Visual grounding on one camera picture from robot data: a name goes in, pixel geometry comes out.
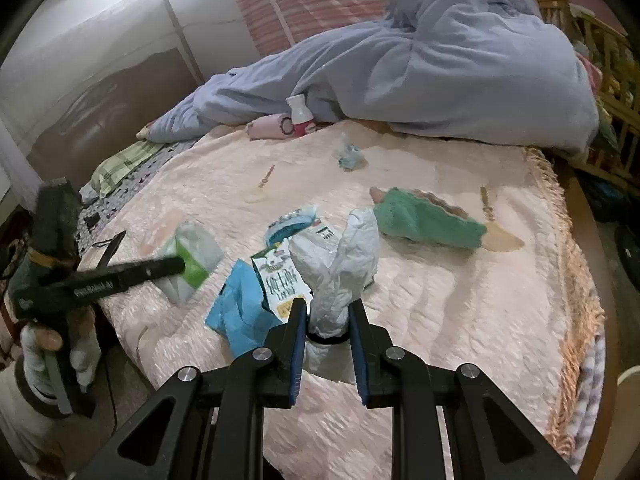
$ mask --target plaid pillowcase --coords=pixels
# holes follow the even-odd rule
[[[90,180],[91,187],[100,195],[100,198],[104,198],[116,189],[123,178],[160,148],[162,148],[162,144],[139,140],[121,152],[110,156],[95,169]]]

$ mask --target pink striped curtain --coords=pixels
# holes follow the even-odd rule
[[[385,9],[385,4],[380,0],[236,0],[236,2],[255,46],[262,56],[286,50],[293,43],[299,43],[325,30],[364,20],[379,19],[384,15]]]

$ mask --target green packet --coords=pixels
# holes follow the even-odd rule
[[[225,256],[216,239],[194,221],[181,222],[158,255],[184,260],[183,273],[154,281],[169,301],[180,306],[189,301]]]

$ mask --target white plastic bag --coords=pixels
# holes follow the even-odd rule
[[[318,238],[310,230],[291,239],[291,257],[313,291],[309,332],[322,338],[347,330],[348,306],[357,300],[378,270],[380,236],[373,209],[355,209],[337,246],[334,237]],[[332,381],[354,383],[351,347],[348,341],[324,345],[307,340],[304,368]]]
[[[347,329],[351,301],[357,300],[378,270],[380,235],[372,208],[354,209],[340,238],[331,266],[318,265],[309,332],[334,337]]]

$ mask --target bedspread fringe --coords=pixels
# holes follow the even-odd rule
[[[564,190],[551,164],[537,148],[527,148],[526,156],[548,208],[556,219],[560,283],[570,319],[570,326],[560,346],[563,364],[558,396],[545,434],[554,449],[567,458],[575,449],[575,439],[567,430],[577,400],[580,364],[604,323],[604,311],[587,261],[571,234],[572,220],[567,213]]]

